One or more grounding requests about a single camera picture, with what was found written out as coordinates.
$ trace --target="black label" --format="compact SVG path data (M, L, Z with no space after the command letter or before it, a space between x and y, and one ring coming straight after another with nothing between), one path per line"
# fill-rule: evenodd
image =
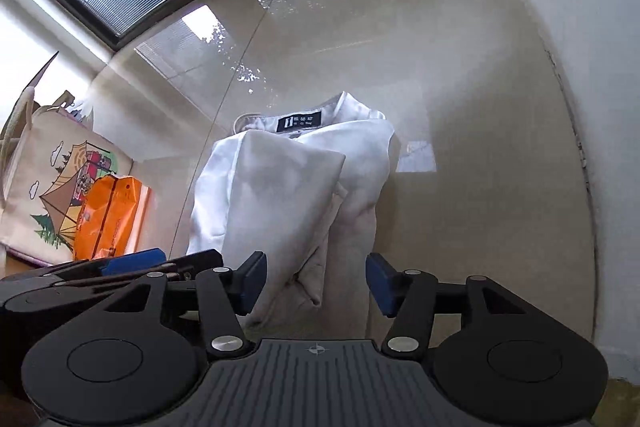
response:
M276 132L289 132L296 129L309 129L320 127L322 123L322 111L313 114L290 114L278 120Z

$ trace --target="glossy tile floor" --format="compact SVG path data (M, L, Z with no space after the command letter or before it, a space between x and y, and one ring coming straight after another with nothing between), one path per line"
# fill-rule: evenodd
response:
M580 160L519 0L199 0L153 28L89 90L95 130L155 190L141 246L184 254L190 188L237 116L343 90L397 131L375 248L444 282L487 275L590 337ZM386 328L371 307L369 333ZM438 320L433 342L455 328Z

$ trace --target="orange package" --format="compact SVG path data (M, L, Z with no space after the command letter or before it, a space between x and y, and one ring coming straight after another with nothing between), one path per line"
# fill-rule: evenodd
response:
M76 224L74 259L119 257L136 251L150 190L132 176L96 180Z

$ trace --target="white wall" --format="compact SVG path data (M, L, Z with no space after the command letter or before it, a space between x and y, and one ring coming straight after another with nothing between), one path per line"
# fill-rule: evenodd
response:
M640 383L640 0L525 0L586 149L598 236L594 341Z
M76 99L113 52L54 0L0 0L0 128L24 86L54 52L35 100L52 103L65 89Z

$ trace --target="white jacket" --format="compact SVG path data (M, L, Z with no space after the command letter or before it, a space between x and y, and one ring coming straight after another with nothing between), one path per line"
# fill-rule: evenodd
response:
M344 92L299 113L242 116L234 132L196 182L188 252L216 248L233 269L267 255L248 332L361 338L393 127Z

